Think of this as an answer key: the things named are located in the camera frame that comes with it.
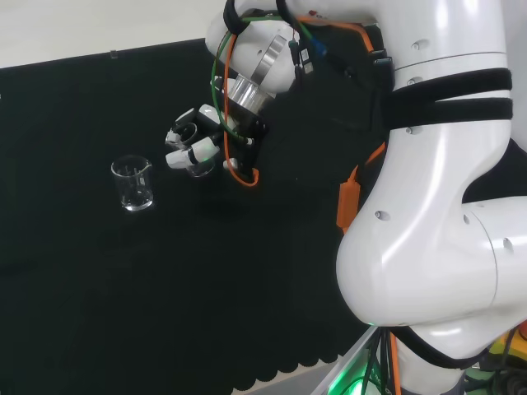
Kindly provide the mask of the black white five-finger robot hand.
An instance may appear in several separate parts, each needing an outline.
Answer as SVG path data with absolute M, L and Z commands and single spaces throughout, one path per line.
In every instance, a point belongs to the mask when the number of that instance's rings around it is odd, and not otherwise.
M 229 118 L 227 132 L 223 114 L 211 105 L 201 105 L 181 114 L 166 134 L 166 163 L 173 170 L 187 170 L 195 178 L 211 173 L 217 165 L 234 171 L 245 184 L 257 181 L 255 162 L 267 125 L 250 117 L 247 123 Z

